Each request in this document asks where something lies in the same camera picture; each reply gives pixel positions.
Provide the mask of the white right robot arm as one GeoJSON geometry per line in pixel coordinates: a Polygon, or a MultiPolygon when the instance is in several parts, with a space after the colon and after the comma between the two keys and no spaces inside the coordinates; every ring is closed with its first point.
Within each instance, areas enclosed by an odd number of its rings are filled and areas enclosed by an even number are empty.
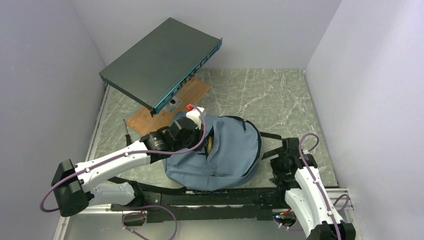
{"type": "Polygon", "coordinates": [[[318,165],[302,148],[305,137],[281,140],[281,147],[267,151],[276,185],[276,203],[288,210],[273,215],[280,229],[294,231],[299,223],[308,240],[354,240],[357,231],[346,222],[322,183],[318,165]]]}

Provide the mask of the yellow highlighter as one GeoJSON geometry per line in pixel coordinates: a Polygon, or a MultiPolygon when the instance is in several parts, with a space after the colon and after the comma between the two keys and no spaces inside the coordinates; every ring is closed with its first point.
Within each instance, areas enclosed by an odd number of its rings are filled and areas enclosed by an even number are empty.
{"type": "Polygon", "coordinates": [[[206,152],[209,155],[212,151],[213,148],[213,144],[214,144],[214,137],[213,136],[209,136],[207,138],[207,145],[206,145],[206,152]]]}

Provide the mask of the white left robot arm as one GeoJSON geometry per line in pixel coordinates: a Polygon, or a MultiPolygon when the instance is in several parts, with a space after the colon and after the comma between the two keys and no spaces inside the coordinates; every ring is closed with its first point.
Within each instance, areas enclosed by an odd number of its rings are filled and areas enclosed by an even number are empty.
{"type": "Polygon", "coordinates": [[[103,204],[124,205],[137,210],[145,199],[139,183],[124,180],[108,184],[107,181],[128,170],[191,153],[202,146],[205,137],[204,119],[183,116],[170,126],[150,132],[103,157],[77,164],[70,159],[64,160],[58,165],[48,190],[54,195],[57,207],[47,209],[43,199],[40,210],[45,213],[58,211],[62,217],[74,216],[87,207],[103,204]]]}

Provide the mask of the blue backpack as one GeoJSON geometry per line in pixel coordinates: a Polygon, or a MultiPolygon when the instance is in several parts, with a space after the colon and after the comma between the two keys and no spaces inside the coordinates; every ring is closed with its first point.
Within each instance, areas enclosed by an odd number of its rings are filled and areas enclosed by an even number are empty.
{"type": "Polygon", "coordinates": [[[207,136],[213,138],[210,152],[190,151],[163,160],[167,177],[189,190],[211,192],[247,183],[263,157],[262,138],[282,139],[238,116],[207,114],[205,120],[207,136]]]}

